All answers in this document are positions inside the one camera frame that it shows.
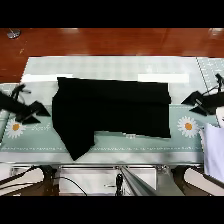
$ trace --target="folded black garment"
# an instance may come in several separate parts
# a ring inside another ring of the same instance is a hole
[[[53,126],[73,160],[94,145],[95,131],[170,138],[167,83],[58,78]]]

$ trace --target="wooden floor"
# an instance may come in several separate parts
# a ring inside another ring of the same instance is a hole
[[[0,83],[19,82],[30,56],[152,55],[224,57],[223,28],[0,29]]]

